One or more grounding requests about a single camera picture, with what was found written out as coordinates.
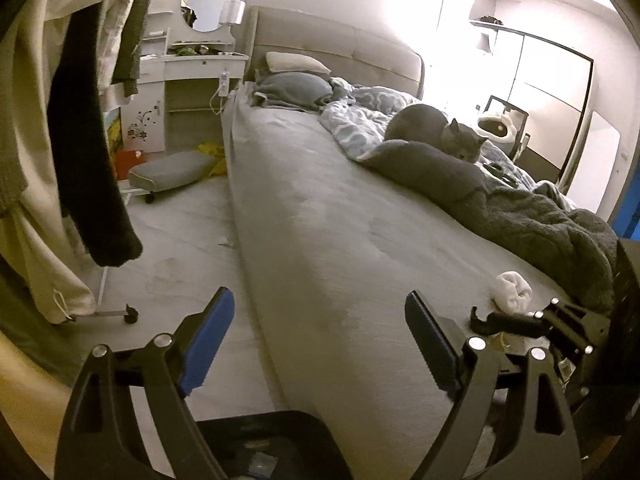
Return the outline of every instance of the headboard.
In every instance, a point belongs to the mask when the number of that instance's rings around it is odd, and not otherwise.
[[[232,27],[236,50],[251,57],[247,79],[270,50],[315,57],[350,83],[387,86],[422,97],[424,62],[408,46],[295,10],[250,6]]]

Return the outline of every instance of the gray bed sheet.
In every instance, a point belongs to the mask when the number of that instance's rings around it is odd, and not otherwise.
[[[565,297],[544,274],[425,197],[345,158],[318,117],[223,116],[239,241],[260,325],[292,409],[330,429],[356,480],[410,478],[451,407],[404,322],[414,289],[465,326],[516,270],[534,304]]]

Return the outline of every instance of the black wheel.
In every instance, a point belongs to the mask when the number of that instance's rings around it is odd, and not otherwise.
[[[138,321],[138,311],[132,306],[127,305],[127,313],[124,316],[124,322],[128,325],[133,325]]]

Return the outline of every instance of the cat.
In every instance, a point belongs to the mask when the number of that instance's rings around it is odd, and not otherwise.
[[[385,140],[392,139],[425,142],[447,155],[473,164],[478,161],[480,148],[487,138],[455,119],[449,123],[437,108],[415,104],[403,108],[389,121]]]

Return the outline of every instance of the white sock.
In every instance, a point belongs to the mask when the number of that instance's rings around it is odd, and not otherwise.
[[[507,314],[526,314],[533,291],[522,276],[510,270],[495,279],[491,297],[500,310]]]

